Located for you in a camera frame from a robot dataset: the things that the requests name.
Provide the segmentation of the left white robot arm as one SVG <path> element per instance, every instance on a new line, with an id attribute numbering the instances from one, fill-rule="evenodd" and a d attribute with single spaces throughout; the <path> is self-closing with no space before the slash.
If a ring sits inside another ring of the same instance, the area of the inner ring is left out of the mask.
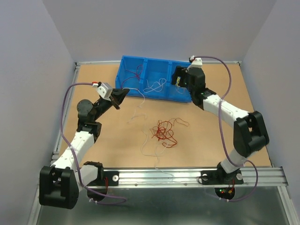
<path id="1" fill-rule="evenodd" d="M 106 83 L 95 87 L 99 99 L 94 103 L 83 99 L 76 106 L 78 123 L 73 140 L 69 142 L 63 135 L 67 148 L 54 163 L 40 171 L 39 203 L 43 206 L 72 209 L 82 189 L 90 193 L 90 201 L 95 204 L 102 204 L 109 197 L 111 178 L 105 175 L 102 163 L 87 161 L 83 166 L 79 163 L 100 136 L 102 125 L 98 118 L 111 107 L 120 109 L 129 89 L 113 89 Z"/>

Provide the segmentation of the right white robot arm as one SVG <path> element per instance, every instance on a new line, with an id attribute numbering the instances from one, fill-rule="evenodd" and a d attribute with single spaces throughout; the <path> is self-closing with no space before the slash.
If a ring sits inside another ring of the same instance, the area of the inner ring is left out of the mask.
<path id="1" fill-rule="evenodd" d="M 202 184 L 223 185 L 236 180 L 246 160 L 270 142 L 262 114 L 248 112 L 223 101 L 216 92 L 206 87 L 201 68 L 177 66 L 172 84 L 186 88 L 196 106 L 216 115 L 220 123 L 225 122 L 233 128 L 233 150 L 226 152 L 226 158 L 218 163 L 216 170 L 201 175 Z"/>

